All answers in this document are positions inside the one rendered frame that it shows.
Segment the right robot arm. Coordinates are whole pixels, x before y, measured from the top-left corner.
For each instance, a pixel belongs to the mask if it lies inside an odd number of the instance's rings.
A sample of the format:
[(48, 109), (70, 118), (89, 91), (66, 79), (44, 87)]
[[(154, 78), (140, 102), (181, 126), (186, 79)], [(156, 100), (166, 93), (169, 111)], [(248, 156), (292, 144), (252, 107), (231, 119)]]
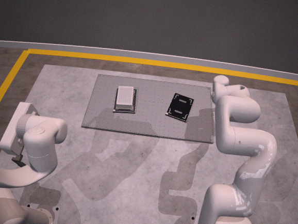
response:
[(260, 106), (250, 98), (245, 86), (229, 86), (229, 79), (218, 75), (213, 79), (212, 101), (216, 104), (218, 150), (251, 158), (237, 170), (232, 184), (209, 186), (198, 224), (252, 224), (247, 217), (257, 207), (264, 182), (276, 160), (277, 143), (266, 131), (230, 126), (230, 122), (252, 123), (260, 117)]

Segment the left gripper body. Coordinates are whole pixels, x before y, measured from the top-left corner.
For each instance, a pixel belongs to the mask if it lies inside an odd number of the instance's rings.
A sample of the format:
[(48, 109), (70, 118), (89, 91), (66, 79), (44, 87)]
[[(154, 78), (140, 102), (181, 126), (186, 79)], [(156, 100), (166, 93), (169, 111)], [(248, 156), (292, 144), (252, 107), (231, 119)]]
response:
[(38, 111), (32, 103), (19, 103), (0, 141), (0, 149), (10, 155), (21, 155), (24, 147), (24, 141), (23, 138), (20, 138), (17, 133), (18, 120), (22, 115), (31, 114), (33, 111), (37, 113), (37, 116)]

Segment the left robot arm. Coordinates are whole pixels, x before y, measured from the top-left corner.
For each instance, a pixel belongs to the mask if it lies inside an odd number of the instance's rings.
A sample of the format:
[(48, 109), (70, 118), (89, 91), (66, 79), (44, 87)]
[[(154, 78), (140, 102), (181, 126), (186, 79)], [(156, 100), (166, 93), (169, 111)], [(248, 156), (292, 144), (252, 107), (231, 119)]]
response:
[(0, 168), (0, 224), (53, 224), (46, 209), (20, 206), (11, 188), (29, 186), (57, 167), (55, 144), (64, 142), (68, 126), (63, 119), (24, 114), (17, 124), (17, 133), (23, 138), (29, 163), (18, 169)]

